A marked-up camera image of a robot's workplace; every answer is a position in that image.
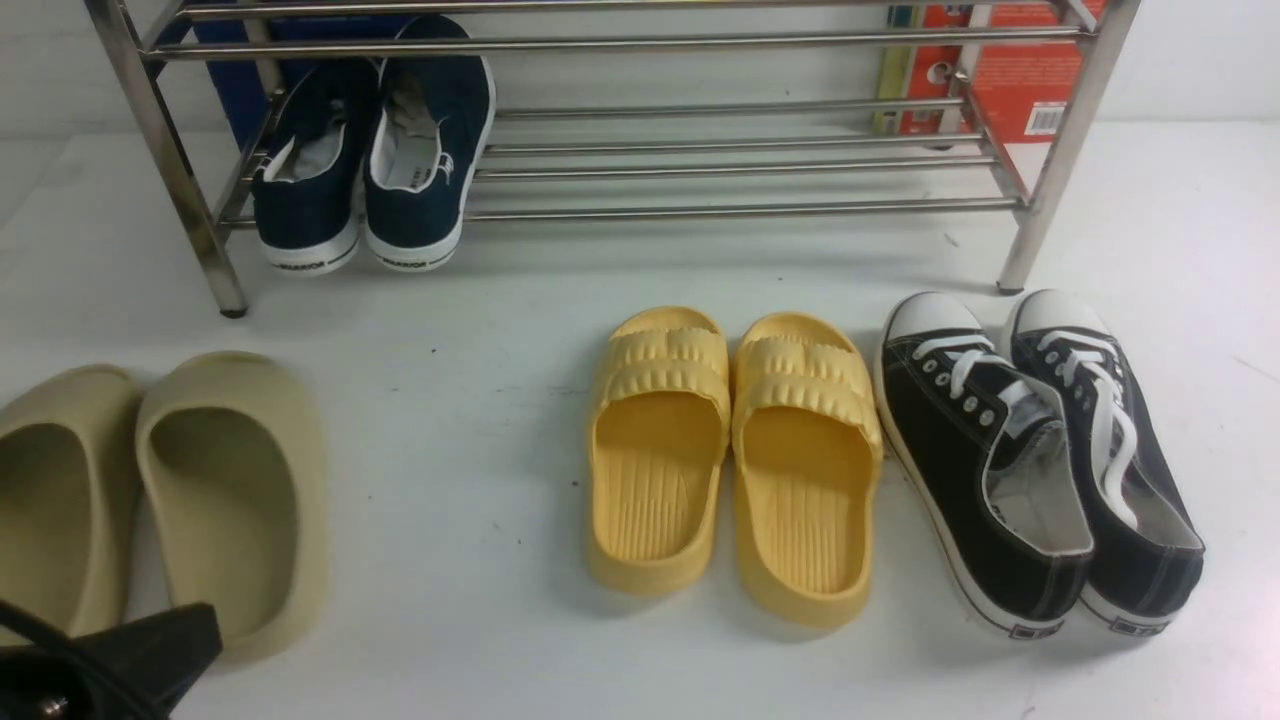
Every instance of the orange book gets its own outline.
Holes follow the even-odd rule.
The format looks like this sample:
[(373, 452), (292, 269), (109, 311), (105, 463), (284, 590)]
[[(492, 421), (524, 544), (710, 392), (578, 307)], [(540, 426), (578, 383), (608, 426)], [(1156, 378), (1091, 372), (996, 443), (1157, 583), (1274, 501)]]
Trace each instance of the orange book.
[[(1106, 0), (1084, 0), (1094, 18)], [(963, 18), (969, 27), (1037, 27), (1057, 24), (1043, 5), (929, 5), (922, 27), (947, 27)], [(920, 47), (909, 67), (906, 97), (946, 97), (946, 74), (960, 59), (959, 47)], [(974, 73), (974, 94), (1001, 142), (1050, 142), (1057, 135), (1071, 90), (1080, 73), (1073, 45), (988, 45)], [(900, 132), (938, 132), (941, 111), (908, 113)]]

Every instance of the yellow slipper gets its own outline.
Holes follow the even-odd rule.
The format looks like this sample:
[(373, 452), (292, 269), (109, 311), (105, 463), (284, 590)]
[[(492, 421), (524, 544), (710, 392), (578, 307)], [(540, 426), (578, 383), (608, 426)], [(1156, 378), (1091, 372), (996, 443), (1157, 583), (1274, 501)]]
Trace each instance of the yellow slipper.
[(735, 375), (742, 583), (787, 620), (844, 625), (870, 592), (883, 457), (867, 364), (836, 328), (780, 313), (746, 332)]
[(223, 657), (274, 655), (328, 579), (325, 436), (306, 388), (260, 355), (216, 352), (157, 383), (137, 454), (175, 606), (218, 611)]
[(124, 370), (91, 365), (0, 411), (0, 597), (72, 637), (124, 614), (140, 400)]
[(712, 556), (728, 446), (724, 336), (689, 307), (640, 313), (609, 338), (593, 398), (593, 574), (631, 594), (689, 585)]

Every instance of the lace-up sneaker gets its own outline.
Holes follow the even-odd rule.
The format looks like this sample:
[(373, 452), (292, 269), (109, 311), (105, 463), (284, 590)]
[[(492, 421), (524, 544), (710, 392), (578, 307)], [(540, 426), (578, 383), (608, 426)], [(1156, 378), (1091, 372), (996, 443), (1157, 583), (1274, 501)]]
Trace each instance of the lace-up sneaker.
[(1124, 350), (1093, 310), (1056, 290), (1023, 299), (1006, 333), (1014, 365), (1053, 386), (1066, 409), (1071, 465), (1097, 542), (1080, 600), (1116, 633), (1160, 633), (1199, 580), (1204, 543)]
[(1060, 398), (927, 292), (884, 325), (876, 404), (972, 615), (1016, 641), (1056, 633), (1093, 553)]
[[(399, 37), (468, 36), (448, 18), (424, 15)], [(493, 73), (484, 58), (390, 58), (381, 94), (365, 169), (365, 242), (393, 270), (433, 270), (462, 237), (462, 211), (497, 106)]]
[(378, 69), (369, 60), (332, 60), (285, 99), (251, 190), (262, 254), (278, 270), (320, 275), (355, 256), (360, 225), (352, 192), (376, 87)]

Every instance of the metal screw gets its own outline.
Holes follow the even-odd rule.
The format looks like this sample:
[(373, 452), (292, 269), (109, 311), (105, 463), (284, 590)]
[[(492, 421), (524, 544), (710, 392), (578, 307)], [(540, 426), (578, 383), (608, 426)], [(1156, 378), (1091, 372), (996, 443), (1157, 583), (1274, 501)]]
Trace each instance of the metal screw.
[(67, 715), (67, 705), (65, 697), (46, 697), (36, 706), (36, 711), (44, 720), (58, 720)]

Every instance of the black plastic item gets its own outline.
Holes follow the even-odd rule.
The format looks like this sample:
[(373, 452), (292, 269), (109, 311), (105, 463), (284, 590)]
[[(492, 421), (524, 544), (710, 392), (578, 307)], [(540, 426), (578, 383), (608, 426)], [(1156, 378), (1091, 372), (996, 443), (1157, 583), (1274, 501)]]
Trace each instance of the black plastic item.
[(223, 651), (210, 605), (72, 641), (0, 601), (0, 625), (32, 646), (0, 650), (0, 720), (159, 720)]

